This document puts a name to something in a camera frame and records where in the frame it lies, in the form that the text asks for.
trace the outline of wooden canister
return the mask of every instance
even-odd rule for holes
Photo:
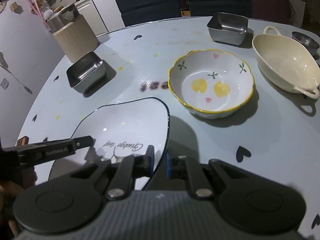
[[[71,63],[94,51],[99,45],[96,35],[81,14],[56,31],[53,36]]]

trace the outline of white tabletop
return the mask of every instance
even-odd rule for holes
[[[271,86],[258,68],[253,49],[213,42],[206,27],[209,20],[210,17],[195,17],[153,22],[100,37],[104,43],[95,52],[117,74],[88,98],[69,87],[66,70],[72,64],[63,57],[36,98],[19,137],[27,135],[30,143],[41,142],[46,137],[48,140],[69,138],[79,122],[99,106],[157,97],[169,107],[169,141],[199,153],[202,163],[218,158],[294,187],[307,202],[299,232],[305,237],[314,235],[319,239],[320,227],[316,225],[311,229],[320,213],[320,181],[317,180],[320,175],[320,114],[316,112],[319,101]],[[285,36],[299,31],[320,43],[314,33],[289,25],[249,20],[248,27],[256,35],[268,25],[278,28]],[[197,119],[165,86],[161,87],[177,58],[192,50],[204,49],[235,54],[248,63],[255,77],[253,97],[227,118]],[[160,85],[142,92],[142,84],[146,82]],[[236,160],[239,146],[252,153],[241,163]],[[38,183],[48,179],[52,163],[36,167]]]

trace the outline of metal screw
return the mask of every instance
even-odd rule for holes
[[[211,196],[212,191],[209,190],[208,188],[200,188],[196,191],[196,195],[198,197],[209,197]]]
[[[108,191],[110,197],[121,197],[124,194],[124,191],[120,188],[112,188]]]

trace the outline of lemon pattern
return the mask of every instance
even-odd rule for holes
[[[218,98],[225,97],[230,93],[230,87],[227,84],[222,84],[220,81],[213,88]]]
[[[203,94],[207,90],[207,82],[203,78],[193,80],[191,83],[191,88],[194,92],[199,91],[201,94]]]

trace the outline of yellow rim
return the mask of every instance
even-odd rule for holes
[[[252,73],[251,73],[251,69],[250,69],[249,65],[248,65],[244,60],[242,60],[242,59],[239,59],[239,60],[241,60],[244,64],[246,64],[247,67],[248,67],[248,69],[249,69],[249,71],[250,71],[250,75],[251,75],[252,81],[253,81],[253,83],[252,83],[252,89],[251,89],[250,95],[249,95],[241,104],[239,104],[239,105],[237,105],[237,106],[234,106],[233,108],[226,109],[226,110],[222,110],[222,111],[207,111],[207,110],[202,110],[202,109],[199,109],[199,108],[196,108],[196,107],[193,107],[193,106],[187,104],[185,101],[181,100],[181,99],[176,95],[176,93],[173,91],[173,89],[172,89],[172,87],[171,87],[171,85],[170,85],[170,72],[171,72],[171,70],[175,67],[177,61],[179,61],[179,60],[182,59],[183,57],[186,57],[186,56],[188,56],[188,55],[190,55],[190,54],[192,54],[192,53],[194,53],[194,52],[207,51],[207,50],[215,50],[215,51],[222,52],[222,53],[225,53],[225,54],[231,54],[232,56],[234,56],[234,57],[236,57],[237,59],[239,59],[236,55],[234,55],[234,54],[232,54],[232,53],[230,53],[230,52],[221,51],[221,50],[219,50],[219,49],[193,50],[193,51],[187,53],[186,55],[183,55],[182,57],[179,57],[179,58],[174,62],[173,67],[169,69],[169,72],[168,72],[168,75],[169,75],[168,87],[169,87],[170,92],[171,92],[171,93],[178,99],[178,101],[179,101],[181,104],[183,104],[184,106],[186,106],[186,107],[188,107],[188,108],[191,108],[191,109],[194,109],[194,110],[196,110],[196,111],[198,111],[198,112],[205,113],[205,114],[220,114],[220,113],[230,112],[230,111],[239,109],[241,106],[243,106],[244,104],[246,104],[246,103],[250,100],[250,98],[252,97],[252,95],[253,95],[253,86],[254,86],[254,76],[253,76]]]

